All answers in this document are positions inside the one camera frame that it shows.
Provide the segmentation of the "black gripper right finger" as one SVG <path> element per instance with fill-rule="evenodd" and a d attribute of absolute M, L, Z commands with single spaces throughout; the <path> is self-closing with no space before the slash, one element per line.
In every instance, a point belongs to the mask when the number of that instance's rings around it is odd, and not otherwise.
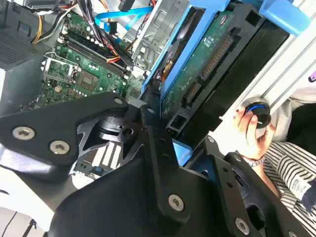
<path fill-rule="evenodd" d="M 251 208 L 263 219 L 269 237 L 308 237 L 306 229 L 285 208 L 250 166 L 235 154 L 218 158 L 213 143 L 204 139 L 204 235 L 206 237 L 260 237 L 248 215 Z"/>

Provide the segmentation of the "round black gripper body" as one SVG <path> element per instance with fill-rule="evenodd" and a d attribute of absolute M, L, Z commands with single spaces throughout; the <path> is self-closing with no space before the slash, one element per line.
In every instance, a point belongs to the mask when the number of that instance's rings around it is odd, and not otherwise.
<path fill-rule="evenodd" d="M 50 237 L 219 237 L 218 214 L 208 181 L 178 168 L 170 192 L 180 195 L 186 223 L 159 222 L 152 185 L 141 160 L 132 161 L 68 196 L 57 208 Z"/>

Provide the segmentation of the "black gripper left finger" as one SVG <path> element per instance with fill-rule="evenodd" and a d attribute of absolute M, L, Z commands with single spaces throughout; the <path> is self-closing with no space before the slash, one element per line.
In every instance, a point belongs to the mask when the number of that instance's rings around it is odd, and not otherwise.
<path fill-rule="evenodd" d="M 180 167 L 160 117 L 152 105 L 135 107 L 112 92 L 2 117 L 0 165 L 16 178 L 1 184 L 34 219 L 51 224 L 60 204 L 82 189 L 70 183 L 79 157 L 113 140 L 123 143 L 123 159 L 109 173 L 141 159 L 152 185 L 153 215 L 159 222 L 186 223 L 183 190 L 170 192 Z"/>

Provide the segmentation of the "person's hand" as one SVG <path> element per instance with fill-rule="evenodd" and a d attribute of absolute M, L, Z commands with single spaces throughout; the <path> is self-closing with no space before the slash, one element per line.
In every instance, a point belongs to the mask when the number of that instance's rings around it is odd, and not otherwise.
<path fill-rule="evenodd" d="M 272 142 L 276 128 L 270 123 L 263 135 L 257 137 L 258 118 L 252 111 L 239 107 L 233 116 L 234 138 L 237 151 L 250 160 L 260 160 Z"/>

